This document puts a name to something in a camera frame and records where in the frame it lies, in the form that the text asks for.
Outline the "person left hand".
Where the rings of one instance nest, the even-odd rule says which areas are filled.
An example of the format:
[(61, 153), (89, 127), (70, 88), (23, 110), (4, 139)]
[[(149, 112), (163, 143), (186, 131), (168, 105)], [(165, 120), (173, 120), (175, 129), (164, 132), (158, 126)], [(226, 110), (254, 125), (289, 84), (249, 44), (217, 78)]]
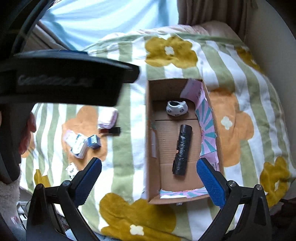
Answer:
[(34, 114), (30, 113), (25, 129), (22, 132), (21, 142), (18, 147), (18, 152), (20, 155), (24, 154), (28, 150), (31, 141), (31, 133), (34, 132), (36, 132), (36, 120)]

